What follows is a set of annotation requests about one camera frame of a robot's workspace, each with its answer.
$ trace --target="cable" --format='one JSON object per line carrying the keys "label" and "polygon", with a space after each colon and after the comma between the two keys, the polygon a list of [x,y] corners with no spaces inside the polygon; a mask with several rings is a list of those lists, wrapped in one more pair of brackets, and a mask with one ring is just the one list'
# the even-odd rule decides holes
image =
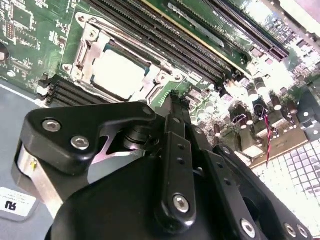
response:
{"label": "cable", "polygon": [[267,151],[266,151],[266,163],[265,163],[266,164],[265,168],[267,169],[269,164],[269,159],[270,159],[270,151],[271,151],[271,132],[272,132],[272,128],[274,127],[270,127],[270,122],[267,114],[264,116],[264,122],[267,129]]}

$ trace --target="ram slot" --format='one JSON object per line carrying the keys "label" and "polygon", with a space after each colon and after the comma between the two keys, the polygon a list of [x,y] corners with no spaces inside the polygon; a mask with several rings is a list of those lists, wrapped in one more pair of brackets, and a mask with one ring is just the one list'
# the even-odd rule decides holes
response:
{"label": "ram slot", "polygon": [[231,71],[231,66],[229,63],[227,63],[226,61],[221,59],[218,55],[208,50],[206,47],[202,46],[199,42],[197,42],[195,39],[190,37],[185,32],[181,31],[170,21],[163,18],[162,15],[154,11],[152,8],[148,7],[147,5],[139,1],[134,1],[134,0],[125,0],[125,1],[131,4],[137,10],[144,12],[144,14],[146,14],[146,16],[149,19],[152,19],[154,23],[158,23],[158,26],[162,26],[161,30],[166,32],[167,36],[172,37],[172,35],[175,35],[174,39],[176,38],[181,39],[183,41],[182,43],[183,45],[187,44],[188,46],[191,46],[193,49],[195,49],[197,51],[197,57],[204,55],[207,58],[209,58],[211,62],[213,61],[214,63],[221,66],[222,68],[227,69],[228,71]]}
{"label": "ram slot", "polygon": [[72,82],[55,75],[53,78],[51,78],[51,83],[49,84],[49,91],[46,96],[46,104],[49,106],[52,103],[56,103],[62,106],[58,102],[63,102],[68,106],[109,103],[98,96],[94,96],[85,92],[82,90],[82,88],[75,86]]}
{"label": "ram slot", "polygon": [[173,62],[188,66],[191,71],[212,82],[220,81],[224,78],[225,72],[234,69],[219,58],[217,58],[218,63],[214,61],[213,53],[202,54],[198,48],[199,43],[194,45],[184,38],[175,37],[170,30],[128,4],[126,0],[117,2],[102,0],[103,3],[98,0],[90,0],[89,2],[119,28],[124,28],[131,34],[139,36],[144,44],[156,48]]}
{"label": "ram slot", "polygon": [[228,39],[227,37],[221,35],[218,31],[215,31],[215,27],[210,24],[208,21],[206,21],[203,17],[201,17],[199,14],[194,12],[192,9],[190,9],[187,5],[185,5],[183,2],[178,0],[166,0],[166,2],[169,4],[174,5],[178,9],[180,9],[182,12],[187,14],[190,18],[192,18],[195,22],[197,22],[199,25],[201,25],[203,28],[205,28],[209,33],[214,35],[216,38],[218,38],[220,41],[223,42],[224,48],[228,51],[228,49],[237,51],[244,56],[247,55],[247,52],[245,48],[238,43]]}

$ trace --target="black ram slot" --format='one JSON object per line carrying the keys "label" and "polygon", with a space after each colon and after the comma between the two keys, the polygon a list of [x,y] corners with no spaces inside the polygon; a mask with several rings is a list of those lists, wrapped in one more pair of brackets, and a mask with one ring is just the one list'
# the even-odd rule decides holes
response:
{"label": "black ram slot", "polygon": [[143,43],[156,47],[156,49],[170,57],[173,62],[183,66],[187,65],[191,71],[204,76],[212,82],[223,79],[226,70],[219,64],[216,64],[207,55],[202,54],[192,44],[187,44],[181,38],[174,37],[169,30],[159,25],[159,23],[150,23],[151,19],[148,16],[144,16],[144,13],[138,12],[130,4],[124,3],[125,0],[122,1],[122,4],[119,1],[103,0],[105,5],[97,0],[89,2],[94,8],[104,13],[108,19],[117,23],[118,27],[124,28],[123,30],[127,29],[128,32],[139,36]]}
{"label": "black ram slot", "polygon": [[75,86],[72,82],[65,80],[58,75],[51,78],[51,84],[49,85],[49,92],[59,91],[62,89],[64,93],[68,92],[75,95],[77,98],[88,101],[90,104],[104,104],[108,101],[102,99],[101,97],[92,95],[84,91],[81,87]]}
{"label": "black ram slot", "polygon": [[230,24],[237,26],[253,43],[270,53],[277,61],[281,62],[289,56],[289,52],[276,39],[227,0],[201,1]]}
{"label": "black ram slot", "polygon": [[46,96],[46,105],[52,103],[59,106],[80,106],[93,104],[107,104],[108,101],[91,95],[84,91],[81,87],[75,86],[72,82],[65,80],[58,75],[50,79],[49,91]]}
{"label": "black ram slot", "polygon": [[202,43],[195,40],[189,34],[178,28],[176,25],[171,23],[169,20],[164,18],[161,14],[153,10],[151,7],[147,6],[141,1],[135,0],[122,0],[130,3],[133,7],[137,9],[137,11],[144,12],[148,19],[152,19],[155,23],[158,23],[162,26],[162,29],[169,35],[175,35],[174,39],[181,39],[183,41],[181,46],[188,45],[196,50],[196,56],[206,56],[209,61],[213,61],[216,65],[221,66],[222,68],[228,70],[230,73],[234,72],[234,67],[230,65],[227,61],[222,59],[216,53],[213,53],[206,46],[202,45]]}

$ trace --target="pcie slot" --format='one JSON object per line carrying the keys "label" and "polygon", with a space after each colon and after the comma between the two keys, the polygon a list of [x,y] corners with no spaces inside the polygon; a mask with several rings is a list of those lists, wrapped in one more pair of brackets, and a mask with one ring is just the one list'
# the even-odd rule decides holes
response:
{"label": "pcie slot", "polygon": [[231,25],[238,28],[254,44],[281,62],[289,52],[262,27],[243,14],[227,0],[201,0]]}
{"label": "pcie slot", "polygon": [[142,38],[145,44],[156,47],[177,63],[189,66],[191,71],[214,82],[217,80],[216,77],[223,78],[224,68],[214,64],[212,59],[192,48],[190,44],[187,45],[186,42],[172,36],[170,31],[158,23],[146,21],[145,19],[149,19],[149,17],[144,17],[141,12],[134,13],[132,7],[128,9],[119,2],[111,0],[103,0],[103,2],[108,7],[97,0],[89,1],[94,8],[105,14],[118,27],[128,29],[130,33]]}

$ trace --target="mounting hole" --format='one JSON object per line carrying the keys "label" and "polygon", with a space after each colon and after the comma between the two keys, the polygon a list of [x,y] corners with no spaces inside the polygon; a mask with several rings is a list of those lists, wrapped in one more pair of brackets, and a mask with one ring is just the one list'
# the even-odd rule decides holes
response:
{"label": "mounting hole", "polygon": [[79,22],[84,23],[85,17],[80,15],[80,16],[78,16],[78,20],[79,20]]}
{"label": "mounting hole", "polygon": [[89,36],[93,38],[96,34],[97,34],[96,31],[91,31]]}
{"label": "mounting hole", "polygon": [[179,80],[182,79],[182,76],[181,76],[180,74],[177,74],[177,75],[174,76],[174,79],[175,79],[176,81],[179,81]]}
{"label": "mounting hole", "polygon": [[178,148],[180,148],[181,150],[185,150],[186,149],[186,147],[183,146],[182,144],[178,144]]}
{"label": "mounting hole", "polygon": [[181,165],[186,164],[185,160],[183,160],[181,157],[178,157],[177,160],[178,160],[178,163],[180,163]]}
{"label": "mounting hole", "polygon": [[70,66],[68,64],[63,64],[62,68],[66,71],[69,72],[71,70]]}
{"label": "mounting hole", "polygon": [[229,179],[225,178],[224,179],[225,184],[227,184],[228,186],[231,186],[231,182],[229,181]]}
{"label": "mounting hole", "polygon": [[295,238],[297,236],[296,231],[294,230],[294,228],[292,226],[290,226],[288,223],[284,224],[284,228],[286,230],[286,232],[293,238]]}
{"label": "mounting hole", "polygon": [[304,237],[304,238],[308,238],[308,233],[307,231],[299,224],[296,225],[296,227],[298,228],[300,234]]}

